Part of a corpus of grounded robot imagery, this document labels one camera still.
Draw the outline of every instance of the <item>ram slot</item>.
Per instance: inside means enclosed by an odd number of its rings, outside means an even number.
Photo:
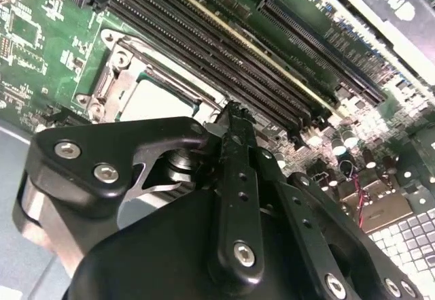
[[[180,0],[106,0],[105,4],[138,31],[158,39],[155,44],[164,45],[165,53],[178,46],[178,62],[207,72],[208,78],[241,100],[253,97],[256,101],[247,103],[274,122],[280,118],[279,125],[286,129],[299,131],[312,118],[328,115],[314,99],[258,62],[249,48],[234,43]]]
[[[283,31],[292,43],[331,71],[343,86],[353,90],[369,104],[376,106],[387,99],[387,95],[362,70],[297,17],[282,1],[261,0],[257,10]]]
[[[277,87],[274,84],[270,84],[268,88],[275,88],[276,93],[281,94],[286,102],[297,107],[298,110],[308,113],[308,109],[314,105],[307,95],[304,95],[300,90],[296,90],[291,84],[257,61],[249,52],[242,49],[240,45],[235,47],[233,39],[217,30],[212,24],[199,18],[198,14],[191,11],[189,7],[186,9],[187,4],[180,3],[179,0],[157,0],[156,4],[163,12],[165,12],[165,9],[170,8],[169,15],[172,20],[182,22],[192,33],[204,42],[209,43],[211,47],[221,52],[233,63],[236,63],[251,77],[256,80],[262,80],[263,84],[274,82]]]
[[[143,32],[149,40],[164,51],[164,53],[173,61],[178,63],[181,61],[184,67],[192,74],[204,75],[208,80],[217,83],[226,90],[231,90],[234,96],[247,104],[251,104],[254,108],[267,115],[273,122],[289,131],[298,131],[299,124],[293,118],[280,111],[273,102],[268,101],[261,93],[257,93],[251,88],[246,88],[243,83],[237,81],[225,72],[224,69],[215,65],[208,65],[203,62],[203,58],[199,56],[189,45],[177,41],[173,36],[169,35],[162,27],[159,27],[152,22],[147,22],[147,18],[140,18],[138,14],[129,8],[124,7],[115,1],[109,2],[109,10],[123,18],[132,28]]]
[[[206,35],[199,35],[198,31],[191,32],[190,27],[185,21],[181,21],[179,16],[175,16],[173,13],[167,12],[164,8],[156,4],[152,0],[148,0],[145,4],[145,0],[125,0],[130,3],[134,3],[135,7],[140,10],[140,12],[149,19],[152,19],[160,27],[165,27],[167,33],[176,37],[177,40],[185,45],[189,45],[192,49],[195,49],[201,57],[206,60],[210,65],[215,65],[216,67],[227,67],[227,72],[232,74],[238,81],[247,81],[250,86],[255,88],[259,93],[263,95],[270,94],[274,91],[275,94],[281,98],[279,102],[279,107],[282,111],[287,111],[293,115],[293,121],[296,122],[297,117],[302,116],[304,112],[297,111],[294,106],[291,106],[291,99],[280,90],[271,90],[273,86],[267,86],[261,81],[253,78],[245,70],[240,70],[241,65],[237,65],[237,62],[226,59],[226,57],[221,54],[216,47],[212,47],[213,42],[207,38]]]

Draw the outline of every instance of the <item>electrolytic capacitor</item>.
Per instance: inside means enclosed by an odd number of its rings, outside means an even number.
[[[335,187],[338,184],[338,180],[335,174],[335,171],[333,169],[327,169],[326,173],[328,174],[328,185],[331,187]]]
[[[328,181],[328,178],[321,179],[321,180],[318,182],[318,184],[319,184],[319,187],[321,188],[322,191],[328,191],[328,189],[329,189],[329,181]]]
[[[364,149],[362,151],[362,158],[368,169],[374,169],[376,167],[375,157],[370,149]]]
[[[396,161],[391,156],[384,156],[382,163],[387,174],[392,176],[397,173]]]
[[[358,138],[355,136],[352,130],[345,130],[341,134],[346,147],[353,148],[358,145]]]
[[[285,163],[285,156],[282,152],[277,152],[275,155],[275,158],[278,162],[278,166],[280,169],[283,169],[287,164]]]
[[[332,153],[335,156],[343,155],[346,152],[346,147],[340,137],[334,137],[331,140]]]

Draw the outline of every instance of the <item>black mounting arm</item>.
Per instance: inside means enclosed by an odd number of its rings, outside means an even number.
[[[286,179],[229,103],[222,139],[190,118],[46,130],[14,221],[73,276],[65,299],[423,299],[305,174]],[[121,202],[196,185],[118,230]]]

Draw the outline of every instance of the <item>red wire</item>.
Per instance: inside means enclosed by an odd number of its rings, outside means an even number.
[[[358,213],[358,226],[360,228],[362,228],[362,224],[364,222],[364,218],[362,216],[362,207],[363,207],[362,205],[363,205],[363,202],[364,202],[364,191],[361,189],[360,181],[358,180],[358,175],[357,174],[355,174],[353,176],[353,181],[355,183],[355,190],[358,192],[358,195],[360,196],[360,201],[358,203],[358,210],[359,210],[359,213]]]

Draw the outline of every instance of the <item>gray surface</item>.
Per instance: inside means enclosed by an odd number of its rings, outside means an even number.
[[[60,300],[70,279],[59,260],[22,237],[12,222],[12,207],[28,145],[23,142],[25,139],[6,134],[4,126],[0,121],[0,300],[12,299],[2,297],[2,286],[20,291],[22,300]],[[125,203],[118,225],[126,227],[154,210],[137,199]]]

